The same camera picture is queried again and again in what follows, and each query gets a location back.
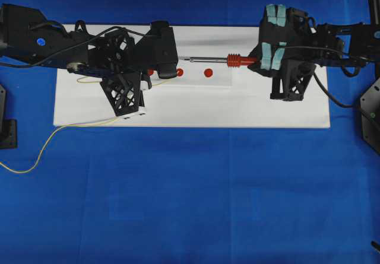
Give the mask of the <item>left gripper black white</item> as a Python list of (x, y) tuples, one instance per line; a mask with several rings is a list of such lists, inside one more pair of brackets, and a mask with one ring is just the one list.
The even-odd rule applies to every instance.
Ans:
[(126, 28), (109, 28), (89, 35), (87, 75), (103, 78), (100, 86), (115, 116), (139, 111), (144, 106), (142, 74), (155, 70), (160, 79), (177, 76), (178, 53), (173, 28), (154, 21), (147, 34)]

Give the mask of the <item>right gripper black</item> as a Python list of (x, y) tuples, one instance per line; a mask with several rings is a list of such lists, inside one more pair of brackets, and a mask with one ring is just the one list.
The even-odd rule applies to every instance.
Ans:
[[(271, 78), (272, 100), (302, 101), (316, 65), (352, 66), (352, 58), (344, 55), (345, 42), (339, 36), (349, 36), (352, 25), (318, 24), (310, 27), (307, 12), (268, 4), (259, 25), (258, 45), (249, 54), (257, 61), (248, 68)], [(308, 46), (309, 62), (286, 58), (286, 46)]]

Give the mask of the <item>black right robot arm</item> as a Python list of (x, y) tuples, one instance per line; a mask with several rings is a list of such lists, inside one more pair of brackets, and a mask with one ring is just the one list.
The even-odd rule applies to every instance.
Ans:
[(372, 24), (316, 24), (307, 12), (269, 4), (248, 68), (272, 79), (271, 99), (301, 101), (317, 66), (355, 77), (368, 63), (378, 63), (378, 33)]

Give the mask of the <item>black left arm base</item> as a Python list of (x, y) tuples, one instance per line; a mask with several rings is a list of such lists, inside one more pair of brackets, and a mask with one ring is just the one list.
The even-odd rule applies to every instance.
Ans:
[(7, 100), (6, 89), (1, 85), (1, 143), (0, 149), (7, 150), (17, 148), (17, 121), (5, 118), (5, 106)]

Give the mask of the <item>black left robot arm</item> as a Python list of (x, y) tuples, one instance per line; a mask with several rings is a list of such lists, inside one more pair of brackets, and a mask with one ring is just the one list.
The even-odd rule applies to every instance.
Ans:
[(177, 76), (178, 53), (173, 28), (154, 21), (146, 34), (112, 26), (97, 35), (78, 20), (73, 31), (48, 20), (38, 9), (1, 6), (1, 55), (19, 61), (17, 68), (42, 66), (101, 80), (116, 116), (144, 107), (141, 82), (152, 87), (149, 71), (160, 79)]

